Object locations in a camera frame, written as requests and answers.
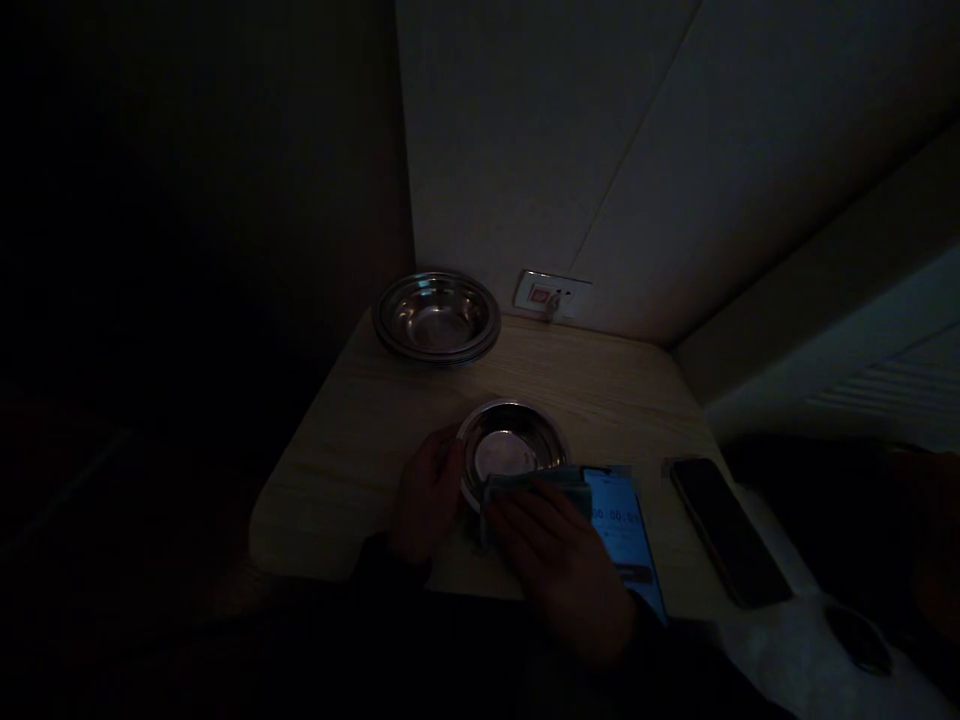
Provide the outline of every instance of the black phone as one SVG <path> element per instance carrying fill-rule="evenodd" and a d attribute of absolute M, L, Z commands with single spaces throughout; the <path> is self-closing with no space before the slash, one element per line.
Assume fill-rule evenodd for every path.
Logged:
<path fill-rule="evenodd" d="M 678 460 L 671 465 L 670 477 L 734 602 L 757 608 L 793 597 L 783 573 L 712 460 Z"/>

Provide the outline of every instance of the hand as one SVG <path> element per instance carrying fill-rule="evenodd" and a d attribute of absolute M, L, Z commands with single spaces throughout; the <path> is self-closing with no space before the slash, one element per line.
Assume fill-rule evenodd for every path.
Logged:
<path fill-rule="evenodd" d="M 614 665 L 633 635 L 637 608 L 603 540 L 555 487 L 496 493 L 487 522 L 523 593 L 589 666 Z"/>
<path fill-rule="evenodd" d="M 387 547 L 412 565 L 427 561 L 453 526 L 463 475 L 463 442 L 451 425 L 430 435 L 400 476 Z"/>

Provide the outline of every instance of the power socket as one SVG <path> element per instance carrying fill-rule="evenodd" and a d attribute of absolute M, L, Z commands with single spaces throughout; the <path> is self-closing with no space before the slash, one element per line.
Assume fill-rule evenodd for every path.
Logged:
<path fill-rule="evenodd" d="M 517 285 L 517 294 L 513 298 L 513 305 L 524 310 L 542 313 L 546 312 L 550 298 L 559 295 L 560 306 L 557 308 L 556 315 L 572 318 L 591 287 L 593 287 L 593 283 L 585 280 L 574 280 L 559 275 L 547 275 L 533 270 L 524 270 L 520 274 L 520 282 Z"/>

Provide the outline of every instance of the wooden table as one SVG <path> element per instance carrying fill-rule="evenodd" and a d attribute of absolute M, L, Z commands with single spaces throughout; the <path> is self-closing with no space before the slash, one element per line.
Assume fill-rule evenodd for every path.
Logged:
<path fill-rule="evenodd" d="M 503 318 L 494 350 L 455 370 L 389 355 L 364 316 L 263 489 L 250 551 L 263 569 L 344 580 L 364 538 L 384 529 L 401 468 L 432 430 L 496 397 L 528 400 L 563 428 L 573 462 L 631 465 L 667 612 L 736 612 L 673 486 L 666 457 L 704 455 L 729 482 L 701 410 L 670 356 L 631 340 Z M 428 587 L 519 597 L 495 553 L 462 527 L 434 557 Z"/>

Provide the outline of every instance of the stainless steel bowl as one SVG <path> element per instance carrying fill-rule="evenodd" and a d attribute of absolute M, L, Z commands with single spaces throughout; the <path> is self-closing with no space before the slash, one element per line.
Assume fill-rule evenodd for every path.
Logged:
<path fill-rule="evenodd" d="M 449 272 L 418 273 L 394 283 L 373 313 L 388 350 L 431 365 L 473 362 L 500 333 L 500 308 L 480 283 Z"/>
<path fill-rule="evenodd" d="M 488 475 L 559 467 L 570 457 L 567 439 L 550 416 L 520 400 L 481 405 L 463 421 L 457 437 L 465 456 L 461 490 L 477 512 Z"/>

